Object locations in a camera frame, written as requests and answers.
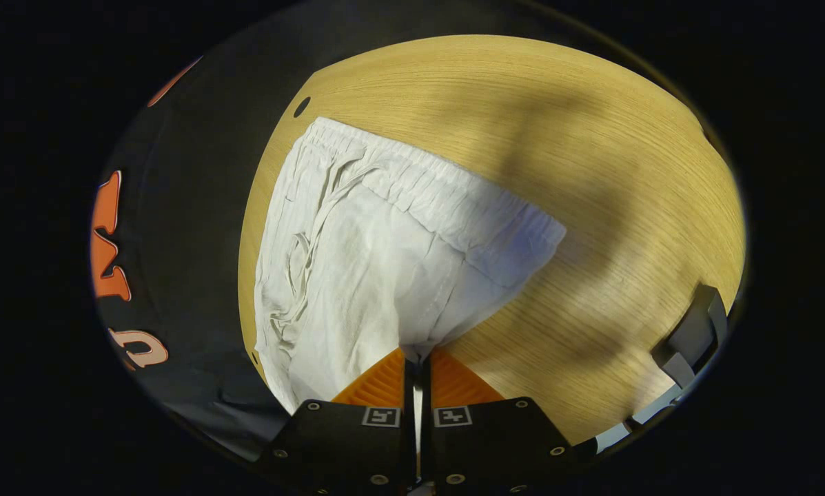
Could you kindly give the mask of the white jeans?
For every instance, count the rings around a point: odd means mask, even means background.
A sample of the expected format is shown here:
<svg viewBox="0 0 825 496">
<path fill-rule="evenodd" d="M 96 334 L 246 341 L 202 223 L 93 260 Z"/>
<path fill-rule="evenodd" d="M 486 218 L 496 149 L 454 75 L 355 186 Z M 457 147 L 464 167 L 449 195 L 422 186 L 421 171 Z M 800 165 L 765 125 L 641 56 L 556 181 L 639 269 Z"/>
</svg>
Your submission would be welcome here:
<svg viewBox="0 0 825 496">
<path fill-rule="evenodd" d="M 283 161 L 255 270 L 268 388 L 293 412 L 393 351 L 422 362 L 513 300 L 566 232 L 440 155 L 316 118 Z"/>
</svg>

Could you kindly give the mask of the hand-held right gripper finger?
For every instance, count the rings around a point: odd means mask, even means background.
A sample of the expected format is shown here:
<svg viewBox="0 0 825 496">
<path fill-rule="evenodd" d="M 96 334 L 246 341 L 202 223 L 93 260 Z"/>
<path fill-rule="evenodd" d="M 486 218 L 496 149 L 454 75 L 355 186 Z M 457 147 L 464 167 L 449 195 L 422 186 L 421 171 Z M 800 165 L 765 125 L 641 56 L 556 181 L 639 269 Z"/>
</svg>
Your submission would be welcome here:
<svg viewBox="0 0 825 496">
<path fill-rule="evenodd" d="M 557 495 L 575 447 L 529 396 L 501 395 L 446 351 L 422 365 L 422 480 L 434 495 Z"/>
<path fill-rule="evenodd" d="M 419 485 L 416 365 L 394 351 L 331 401 L 308 399 L 255 471 L 294 495 L 406 495 Z"/>
</svg>

